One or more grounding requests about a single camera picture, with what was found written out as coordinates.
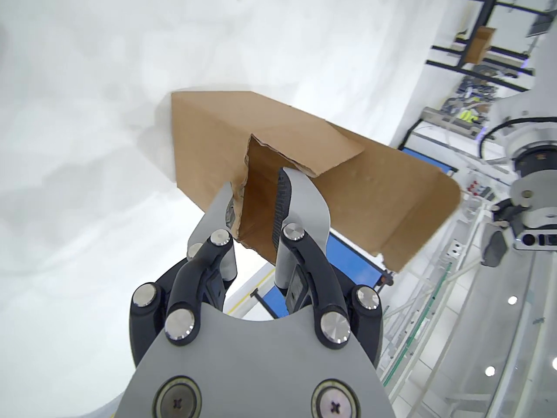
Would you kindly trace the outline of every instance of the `green cable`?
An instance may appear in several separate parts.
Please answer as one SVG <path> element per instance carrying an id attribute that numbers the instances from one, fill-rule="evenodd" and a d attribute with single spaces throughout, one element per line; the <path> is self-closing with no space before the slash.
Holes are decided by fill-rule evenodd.
<path id="1" fill-rule="evenodd" d="M 445 279 L 447 278 L 447 274 L 451 271 L 451 266 L 452 266 L 452 262 L 448 264 L 447 269 L 445 270 L 443 276 L 441 277 L 441 279 L 437 283 L 435 291 L 433 292 L 433 294 L 429 298 L 429 301 L 427 303 L 426 308 L 424 309 L 423 313 L 420 315 L 418 323 L 414 326 L 414 329 L 412 330 L 412 333 L 410 333 L 410 336 L 406 339 L 406 343 L 405 343 L 406 346 L 404 346 L 404 349 L 398 355 L 398 358 L 396 359 L 396 362 L 394 363 L 394 366 L 392 367 L 392 369 L 390 370 L 389 374 L 387 375 L 387 377 L 385 378 L 385 380 L 383 382 L 383 387 L 384 388 L 386 388 L 386 385 L 389 384 L 391 378 L 394 375 L 394 372 L 398 368 L 398 365 L 400 365 L 400 363 L 402 362 L 402 359 L 404 358 L 404 355 L 406 354 L 406 352 L 408 352 L 408 348 L 412 344 L 412 341 L 414 341 L 414 338 L 416 337 L 416 333 L 418 333 L 418 329 L 422 326 L 423 320 L 426 318 L 427 314 L 429 313 L 429 311 L 430 311 L 430 309 L 433 305 L 433 301 L 435 300 L 437 294 L 439 293 L 439 291 L 441 289 L 441 286 L 443 285 Z"/>

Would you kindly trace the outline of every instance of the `small cardboard box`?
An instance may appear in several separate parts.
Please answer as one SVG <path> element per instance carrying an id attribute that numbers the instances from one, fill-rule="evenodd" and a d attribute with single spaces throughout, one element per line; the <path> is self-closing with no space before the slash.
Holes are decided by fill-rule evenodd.
<path id="1" fill-rule="evenodd" d="M 466 64 L 479 64 L 483 60 L 491 46 L 491 38 L 493 38 L 494 33 L 495 28 L 478 28 L 476 36 L 471 41 L 470 49 L 464 58 Z"/>
<path id="2" fill-rule="evenodd" d="M 331 226 L 400 271 L 460 202 L 438 168 L 254 92 L 172 94 L 179 189 L 206 210 L 231 181 L 232 233 L 274 263 L 280 167 L 313 178 Z"/>

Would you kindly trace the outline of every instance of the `electrical wiring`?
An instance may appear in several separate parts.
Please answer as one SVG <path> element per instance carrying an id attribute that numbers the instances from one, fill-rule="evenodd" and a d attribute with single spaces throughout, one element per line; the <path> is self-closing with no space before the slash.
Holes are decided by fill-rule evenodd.
<path id="1" fill-rule="evenodd" d="M 505 121 L 505 123 L 502 123 L 499 126 L 494 127 L 493 129 L 491 129 L 491 131 L 488 131 L 483 135 L 483 137 L 480 140 L 480 144 L 478 148 L 479 158 L 483 160 L 483 142 L 485 142 L 485 140 L 488 137 L 495 134 L 497 131 L 501 131 L 501 129 L 508 128 L 509 126 L 513 126 L 515 124 L 523 124 L 523 123 L 557 123 L 557 117 L 516 118 L 516 119 L 510 119 L 509 121 Z"/>
<path id="2" fill-rule="evenodd" d="M 464 108 L 464 107 L 466 107 L 466 108 L 475 108 L 476 106 L 480 106 L 480 105 L 491 105 L 491 103 L 489 103 L 489 102 L 478 102 L 478 103 L 473 103 L 473 104 L 466 104 L 466 105 L 463 105 L 463 108 Z M 444 131 L 445 131 L 445 132 L 444 132 L 444 134 L 445 134 L 445 143 L 446 143 L 449 147 L 452 147 L 451 142 L 450 142 L 450 135 L 451 135 L 450 133 L 451 133 L 451 130 L 449 129 L 449 126 L 450 126 L 451 124 L 453 124 L 454 121 L 455 121 L 456 119 L 457 119 L 457 114 L 455 113 L 454 115 L 452 115 L 452 117 L 451 117 L 450 120 L 448 120 L 447 122 L 444 123 L 444 126 L 443 126 L 443 129 L 444 129 Z M 473 161 L 471 161 L 471 160 L 469 160 L 469 159 L 466 159 L 463 155 L 460 155 L 460 153 L 458 153 L 458 152 L 454 152 L 454 153 L 455 153 L 455 155 L 457 155 L 457 157 L 458 157 L 459 159 L 461 159 L 461 161 L 463 161 L 463 162 L 465 163 L 465 165 L 466 165 L 467 167 L 470 166 L 470 165 L 472 165 L 475 169 L 477 169 L 478 171 L 481 172 L 480 167 L 477 166 L 477 165 L 475 165 Z M 481 162 L 481 164 L 483 164 L 483 165 L 487 164 L 487 161 L 481 160 L 480 162 Z"/>

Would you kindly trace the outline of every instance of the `white wall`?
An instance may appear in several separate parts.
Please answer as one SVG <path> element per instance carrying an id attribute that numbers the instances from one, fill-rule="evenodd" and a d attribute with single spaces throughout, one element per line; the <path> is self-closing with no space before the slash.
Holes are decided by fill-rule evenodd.
<path id="1" fill-rule="evenodd" d="M 170 91 L 251 89 L 388 143 L 446 4 L 0 0 L 4 414 L 78 415 L 133 373 L 132 292 L 201 217 L 174 185 Z"/>

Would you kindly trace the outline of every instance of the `brown cardboard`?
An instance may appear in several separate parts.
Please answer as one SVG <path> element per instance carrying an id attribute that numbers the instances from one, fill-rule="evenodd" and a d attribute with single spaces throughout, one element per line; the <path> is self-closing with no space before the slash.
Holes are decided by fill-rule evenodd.
<path id="1" fill-rule="evenodd" d="M 179 189 L 205 210 L 232 182 L 233 235 L 275 262 L 280 167 L 300 169 L 329 205 L 332 228 L 400 271 L 460 201 L 426 162 L 254 92 L 172 94 Z"/>
<path id="2" fill-rule="evenodd" d="M 479 64 L 483 60 L 491 46 L 491 38 L 494 33 L 495 28 L 478 28 L 464 59 L 466 64 Z"/>

